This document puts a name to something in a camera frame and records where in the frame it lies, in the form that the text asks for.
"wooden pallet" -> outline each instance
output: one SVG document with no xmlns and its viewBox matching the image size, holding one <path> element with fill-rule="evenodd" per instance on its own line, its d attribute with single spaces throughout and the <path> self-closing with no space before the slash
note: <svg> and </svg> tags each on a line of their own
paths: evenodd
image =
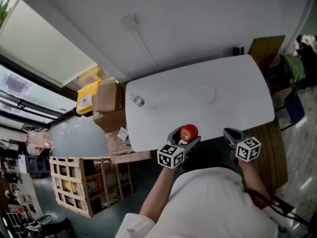
<svg viewBox="0 0 317 238">
<path fill-rule="evenodd" d="M 84 171 L 85 161 L 94 161 L 95 164 L 101 165 L 101 172 L 93 175 L 86 176 Z M 110 167 L 110 157 L 97 157 L 97 158 L 58 158 L 50 157 L 51 176 L 53 181 L 53 189 L 55 192 L 56 201 L 59 205 L 72 210 L 85 217 L 91 218 L 94 216 L 91 201 L 103 197 L 107 202 L 107 207 L 110 208 L 115 202 L 110 202 L 109 193 L 118 190 L 121 201 L 123 200 L 122 187 L 125 185 L 131 186 L 133 193 L 130 167 L 127 165 L 126 173 L 129 181 L 121 184 L 120 169 L 118 164 L 115 169 L 107 170 Z M 107 187 L 106 177 L 114 174 L 116 176 L 118 185 Z M 102 191 L 93 196 L 89 196 L 87 182 L 102 178 Z"/>
</svg>

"paper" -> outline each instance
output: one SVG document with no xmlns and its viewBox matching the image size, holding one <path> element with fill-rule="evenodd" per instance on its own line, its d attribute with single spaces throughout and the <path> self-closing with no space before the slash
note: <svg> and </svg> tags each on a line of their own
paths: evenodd
<svg viewBox="0 0 317 238">
<path fill-rule="evenodd" d="M 127 140 L 128 135 L 129 135 L 128 131 L 125 128 L 121 127 L 118 133 L 118 137 L 121 138 L 123 141 L 125 141 Z"/>
</svg>

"red apple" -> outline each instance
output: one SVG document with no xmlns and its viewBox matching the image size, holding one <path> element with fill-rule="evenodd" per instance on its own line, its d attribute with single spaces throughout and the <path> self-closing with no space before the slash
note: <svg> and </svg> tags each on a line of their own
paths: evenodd
<svg viewBox="0 0 317 238">
<path fill-rule="evenodd" d="M 185 142 L 191 142 L 198 137 L 198 129 L 193 124 L 184 125 L 180 130 L 180 137 Z"/>
</svg>

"cable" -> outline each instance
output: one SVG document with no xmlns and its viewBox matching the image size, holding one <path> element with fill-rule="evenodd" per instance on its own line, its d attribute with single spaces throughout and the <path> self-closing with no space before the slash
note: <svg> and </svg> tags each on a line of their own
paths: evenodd
<svg viewBox="0 0 317 238">
<path fill-rule="evenodd" d="M 288 218 L 288 219 L 291 219 L 291 220 L 295 220 L 299 223 L 302 223 L 304 224 L 305 226 L 307 227 L 310 227 L 310 223 L 307 222 L 306 220 L 304 220 L 303 218 L 299 217 L 298 215 L 296 215 L 295 213 L 292 213 L 290 212 L 290 214 L 294 215 L 295 217 L 291 217 L 287 214 L 285 214 L 284 212 L 280 212 L 278 211 L 275 207 L 278 207 L 279 209 L 281 209 L 278 205 L 276 204 L 272 204 L 266 197 L 264 197 L 263 195 L 259 194 L 257 191 L 255 190 L 252 190 L 252 189 L 245 189 L 244 190 L 246 193 L 250 194 L 250 195 L 253 195 L 253 196 L 257 196 L 258 198 L 260 198 L 267 206 L 269 206 L 274 212 L 276 212 L 277 214 L 285 217 L 285 218 Z"/>
</svg>

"tiled floor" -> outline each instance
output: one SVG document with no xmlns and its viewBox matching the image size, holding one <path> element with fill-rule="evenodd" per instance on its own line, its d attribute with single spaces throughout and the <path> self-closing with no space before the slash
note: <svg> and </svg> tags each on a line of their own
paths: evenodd
<svg viewBox="0 0 317 238">
<path fill-rule="evenodd" d="M 274 107 L 283 105 L 284 98 L 290 91 L 273 96 Z M 290 127 L 282 131 L 288 183 L 278 191 L 278 196 L 296 207 L 296 213 L 311 220 L 317 210 L 317 87 L 299 94 L 306 114 L 306 122 L 300 127 Z M 285 109 L 276 113 L 280 127 L 289 123 Z M 304 235 L 303 225 L 293 224 L 296 235 Z"/>
</svg>

